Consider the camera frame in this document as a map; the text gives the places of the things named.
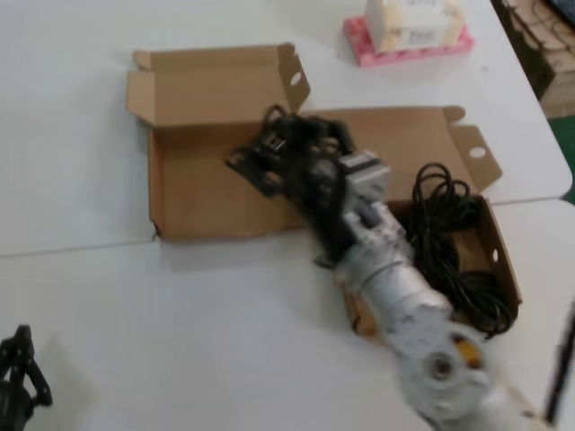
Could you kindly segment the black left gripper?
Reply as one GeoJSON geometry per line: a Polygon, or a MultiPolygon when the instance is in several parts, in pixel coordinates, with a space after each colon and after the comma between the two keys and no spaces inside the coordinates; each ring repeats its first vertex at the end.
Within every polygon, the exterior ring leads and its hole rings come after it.
{"type": "Polygon", "coordinates": [[[51,389],[33,356],[29,325],[19,325],[13,336],[1,341],[1,372],[19,369],[15,380],[1,381],[1,431],[23,431],[30,417],[31,405],[52,405],[51,389]],[[33,397],[24,386],[26,377],[36,392],[33,397]]]}

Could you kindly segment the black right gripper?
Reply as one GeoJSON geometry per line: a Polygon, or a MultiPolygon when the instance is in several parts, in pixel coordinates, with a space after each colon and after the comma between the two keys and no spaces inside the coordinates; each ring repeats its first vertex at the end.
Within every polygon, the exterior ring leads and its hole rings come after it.
{"type": "Polygon", "coordinates": [[[288,174],[286,138],[257,136],[244,154],[231,154],[226,166],[237,172],[265,198],[285,193],[315,235],[328,265],[337,265],[355,243],[344,222],[345,172],[340,160],[327,154],[297,159],[288,174]]]}

